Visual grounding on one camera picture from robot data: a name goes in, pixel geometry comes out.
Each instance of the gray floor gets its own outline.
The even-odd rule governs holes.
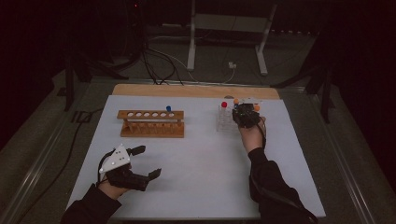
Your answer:
[[[252,44],[235,46],[213,46],[199,42],[195,70],[188,74],[181,63],[175,61],[184,84],[207,85],[254,85],[268,86],[296,75],[315,38],[304,35],[270,35],[264,51],[269,75],[259,75]],[[186,63],[188,40],[157,38],[150,41],[152,49],[165,52]],[[164,60],[148,55],[149,63],[158,75],[165,77],[170,66]],[[229,61],[237,67],[230,79]],[[142,62],[121,72],[129,77],[127,83],[149,81]],[[170,78],[177,84],[177,77]],[[64,72],[54,78],[56,87],[37,111],[23,124],[14,137],[0,152],[0,203],[1,213],[19,199],[23,213],[42,190],[55,177],[65,162],[71,147],[77,123],[70,120],[76,110],[93,111],[102,108],[118,80],[95,72],[91,83],[77,84],[77,100],[69,113],[63,112],[65,99],[56,95],[64,86]],[[330,110],[331,124],[325,124],[318,115],[318,98],[303,92],[306,80],[279,90],[290,112],[290,118],[302,145],[308,166],[318,187],[327,216],[320,223],[395,223],[396,200],[385,177],[380,172],[362,134],[347,111],[347,107],[336,89],[332,87]],[[92,140],[100,112],[95,113],[89,123],[78,129],[71,160],[59,179],[24,217],[21,223],[58,223],[86,151]],[[27,190],[27,197],[17,193],[25,175],[28,174],[41,151],[49,150],[48,162],[35,179],[35,188]],[[242,223],[243,221],[206,221],[205,223]],[[109,223],[120,223],[110,220]],[[133,221],[131,223],[203,223],[192,221]]]

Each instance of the black cable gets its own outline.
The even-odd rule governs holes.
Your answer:
[[[148,63],[148,59],[147,56],[145,54],[145,51],[142,52],[142,56],[143,56],[143,64],[146,66],[146,70],[148,71],[148,75],[151,77],[153,84],[158,85],[157,83],[157,78],[155,78],[155,76],[153,74],[151,74],[151,71],[149,70],[149,63]]]
[[[162,57],[160,57],[160,56],[158,56],[158,55],[151,54],[151,55],[153,55],[153,56],[157,56],[157,57],[159,57],[159,58],[162,58],[162,59],[166,60],[167,62],[169,62],[169,63],[172,65],[174,71],[173,71],[173,73],[172,73],[171,75],[169,75],[169,76],[166,77],[165,79],[170,78],[170,77],[176,72],[178,81],[180,82],[180,84],[181,84],[182,86],[184,86],[184,84],[183,84],[183,82],[181,81],[180,76],[179,76],[179,74],[178,74],[177,68],[176,68],[175,64],[173,63],[172,59],[171,59],[168,55],[166,55],[166,54],[164,54],[164,53],[162,53],[162,52],[159,52],[158,50],[155,50],[155,49],[148,49],[148,50],[153,51],[153,52],[155,52],[155,53],[157,53],[157,54],[162,55]]]
[[[88,113],[88,115],[87,115],[84,119],[82,119],[82,120],[85,120],[85,119],[91,117],[94,113],[99,112],[99,111],[101,111],[101,110],[103,110],[103,108],[94,110],[94,111],[92,111],[92,112],[82,111],[82,112]],[[79,130],[79,128],[81,127],[82,124],[83,124],[83,122],[80,122],[80,123],[78,124],[78,127],[76,128],[75,134],[74,134],[74,136],[73,136],[72,144],[70,145],[70,148],[69,148],[69,153],[68,153],[68,155],[67,155],[67,159],[66,159],[66,161],[64,162],[64,165],[62,166],[61,170],[58,172],[58,174],[55,176],[55,178],[49,183],[49,185],[48,185],[48,186],[38,195],[38,197],[31,203],[31,205],[26,209],[26,211],[21,215],[21,217],[20,217],[20,218],[18,219],[18,221],[16,222],[17,224],[21,223],[21,221],[26,217],[26,215],[29,213],[29,211],[30,211],[30,210],[35,206],[35,204],[43,197],[43,195],[44,195],[45,193],[47,193],[47,191],[53,186],[53,184],[56,182],[56,180],[58,180],[59,176],[61,176],[62,172],[64,171],[64,169],[65,169],[66,166],[67,166],[67,163],[69,163],[69,161],[70,161],[70,158],[71,158],[71,155],[72,155],[72,152],[73,152],[73,148],[74,148],[74,144],[76,143],[76,138],[77,138],[77,135],[78,135],[78,130]]]
[[[170,74],[170,75],[168,75],[168,76],[166,76],[166,77],[164,77],[164,78],[162,78],[161,77],[161,82],[160,82],[160,85],[162,85],[163,83],[166,83],[166,84],[168,84],[167,82],[166,82],[166,79],[168,79],[168,78],[170,78],[174,73],[175,73],[175,71],[176,71],[176,67],[175,67],[175,65],[172,63],[172,62],[170,62],[170,60],[167,60],[167,59],[165,59],[164,57],[161,57],[161,56],[159,56],[159,55],[156,55],[156,54],[152,54],[152,53],[148,53],[148,52],[146,52],[147,54],[149,54],[149,55],[151,55],[151,56],[154,56],[154,57],[158,57],[158,58],[161,58],[161,59],[164,59],[164,60],[166,60],[167,62],[169,62],[171,65],[172,65],[172,68],[173,68],[173,71],[172,71],[172,73]]]

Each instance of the person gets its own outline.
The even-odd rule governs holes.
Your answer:
[[[239,128],[242,143],[251,161],[250,197],[259,204],[262,223],[309,224],[318,220],[306,210],[296,189],[289,187],[275,161],[265,156],[265,118],[251,128]],[[91,185],[82,200],[73,202],[65,211],[61,224],[107,223],[121,207],[117,199],[128,189],[117,188],[106,181]]]
[[[118,198],[129,189],[118,188],[104,180],[92,184],[81,200],[74,201],[64,212],[61,224],[106,224],[121,207]]]
[[[284,181],[275,161],[268,161],[264,149],[266,143],[265,118],[251,128],[239,128],[242,143],[251,162],[250,197],[259,204],[262,223],[309,224],[318,219],[306,210],[296,189]]]

